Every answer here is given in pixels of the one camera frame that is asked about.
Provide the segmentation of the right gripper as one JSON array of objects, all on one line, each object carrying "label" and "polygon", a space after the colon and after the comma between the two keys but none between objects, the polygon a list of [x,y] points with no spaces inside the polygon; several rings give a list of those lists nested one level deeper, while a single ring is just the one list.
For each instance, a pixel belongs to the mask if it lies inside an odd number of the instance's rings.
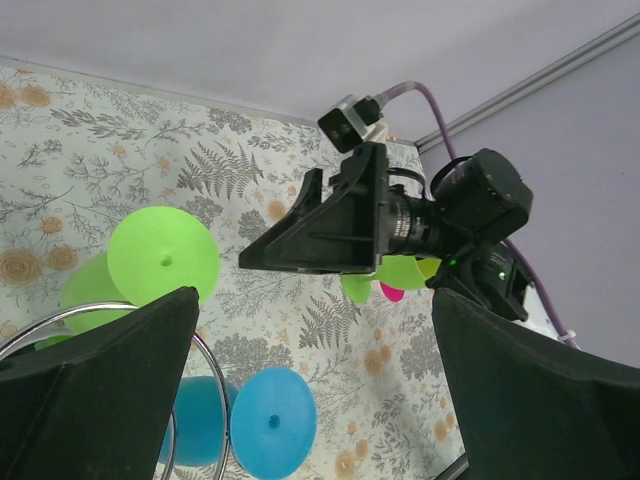
[{"label": "right gripper", "polygon": [[[417,183],[419,195],[409,195],[403,183],[392,184],[395,178]],[[288,213],[239,254],[238,266],[305,274],[370,273],[379,254],[445,257],[442,224],[424,177],[406,168],[388,169],[385,145],[356,147],[329,186],[332,193],[323,198],[323,170],[307,171]]]}]

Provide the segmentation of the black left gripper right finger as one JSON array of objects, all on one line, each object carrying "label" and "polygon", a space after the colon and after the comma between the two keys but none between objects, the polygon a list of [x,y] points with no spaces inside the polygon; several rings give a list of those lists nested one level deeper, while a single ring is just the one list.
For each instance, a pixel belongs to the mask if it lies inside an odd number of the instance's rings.
[{"label": "black left gripper right finger", "polygon": [[449,290],[432,320],[471,479],[636,479],[639,371]]}]

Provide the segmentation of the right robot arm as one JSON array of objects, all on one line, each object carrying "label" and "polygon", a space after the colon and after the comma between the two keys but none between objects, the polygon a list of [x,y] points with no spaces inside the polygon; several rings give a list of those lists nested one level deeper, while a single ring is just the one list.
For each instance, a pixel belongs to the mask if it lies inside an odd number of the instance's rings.
[{"label": "right robot arm", "polygon": [[435,258],[425,284],[470,479],[635,479],[639,372],[524,326],[533,276],[508,237],[533,195],[490,149],[453,160],[419,197],[366,142],[337,175],[306,173],[290,211],[243,269],[369,274],[388,255]]}]

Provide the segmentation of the pink wine glass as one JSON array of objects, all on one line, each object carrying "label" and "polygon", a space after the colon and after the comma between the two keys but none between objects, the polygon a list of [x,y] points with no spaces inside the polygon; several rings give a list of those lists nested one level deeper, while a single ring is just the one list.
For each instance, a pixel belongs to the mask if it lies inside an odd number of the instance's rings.
[{"label": "pink wine glass", "polygon": [[391,287],[383,282],[380,283],[380,288],[384,296],[391,302],[400,302],[405,295],[405,291]]}]

